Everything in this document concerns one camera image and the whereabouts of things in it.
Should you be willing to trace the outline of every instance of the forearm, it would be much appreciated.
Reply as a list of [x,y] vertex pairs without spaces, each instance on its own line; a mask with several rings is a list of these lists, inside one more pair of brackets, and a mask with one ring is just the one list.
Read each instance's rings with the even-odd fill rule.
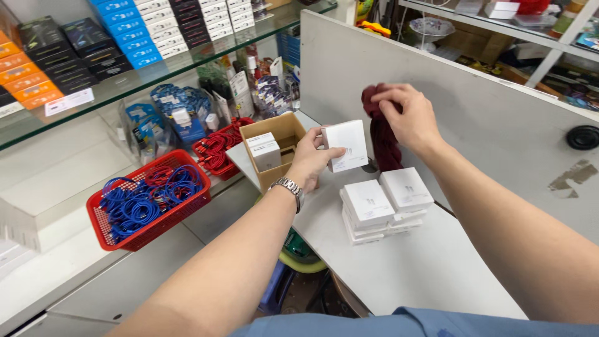
[[417,155],[474,247],[530,319],[599,321],[599,247],[440,143]]
[[275,186],[173,274],[114,335],[225,336],[246,324],[296,209],[295,196]]

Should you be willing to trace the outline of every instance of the shelf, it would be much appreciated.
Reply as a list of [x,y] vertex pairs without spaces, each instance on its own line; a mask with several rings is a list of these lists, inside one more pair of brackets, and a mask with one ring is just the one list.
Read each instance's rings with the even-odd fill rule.
[[33,110],[23,109],[0,118],[0,150],[297,25],[300,23],[301,10],[308,9],[322,14],[334,8],[337,8],[335,0],[321,0],[310,6],[292,1],[288,5],[268,11],[273,17],[257,22],[254,27],[203,44],[148,67],[104,80],[92,87],[92,102],[50,117],[45,116],[42,106]]
[[459,21],[468,25],[488,29],[497,33],[509,35],[521,40],[540,44],[542,46],[561,50],[562,52],[581,56],[586,59],[599,62],[599,53],[591,50],[583,49],[577,46],[561,43],[556,38],[550,37],[545,32],[532,31],[524,29],[511,23],[509,20],[489,19],[484,14],[476,16],[468,16],[454,13],[454,10],[444,7],[435,7],[418,0],[399,0],[401,6],[412,8],[414,10],[423,11],[432,15],[438,15],[450,20]]

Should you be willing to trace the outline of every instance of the maroon cloth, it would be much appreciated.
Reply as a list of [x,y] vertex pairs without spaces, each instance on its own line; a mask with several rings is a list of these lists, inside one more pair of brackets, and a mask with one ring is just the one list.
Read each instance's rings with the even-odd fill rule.
[[[397,147],[397,139],[391,130],[391,126],[383,112],[380,111],[378,102],[371,102],[370,98],[385,91],[382,83],[377,86],[369,86],[362,91],[362,103],[364,111],[372,118],[370,122],[370,137],[373,141],[374,157],[379,165],[381,172],[403,169],[401,165],[401,151]],[[401,105],[394,103],[399,113],[403,112]]]

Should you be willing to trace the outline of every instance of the hand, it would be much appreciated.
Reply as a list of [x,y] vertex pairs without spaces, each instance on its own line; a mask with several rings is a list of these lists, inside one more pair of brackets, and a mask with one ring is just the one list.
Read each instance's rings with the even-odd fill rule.
[[[384,92],[372,96],[389,122],[398,142],[416,155],[422,149],[444,143],[431,102],[409,84],[384,84]],[[400,114],[391,101],[401,104]]]
[[289,171],[285,175],[293,180],[308,194],[316,187],[318,175],[325,169],[326,164],[333,158],[339,158],[345,154],[345,148],[330,148],[328,150],[317,150],[323,145],[322,127],[309,129],[295,148],[294,160]]

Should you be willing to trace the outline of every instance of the metal watch strap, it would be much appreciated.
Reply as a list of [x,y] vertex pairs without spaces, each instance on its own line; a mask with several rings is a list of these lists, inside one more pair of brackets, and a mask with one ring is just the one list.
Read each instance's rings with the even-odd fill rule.
[[303,193],[302,193],[302,189],[298,186],[298,184],[296,184],[295,182],[293,182],[291,179],[285,178],[285,177],[280,177],[277,179],[277,181],[273,182],[272,185],[270,185],[270,187],[268,188],[268,190],[270,191],[271,188],[273,188],[274,185],[281,185],[283,187],[285,187],[286,189],[289,190],[289,192],[293,193],[295,195],[295,203],[297,204],[297,212],[295,212],[295,214],[300,212],[301,209],[301,197],[303,197]]

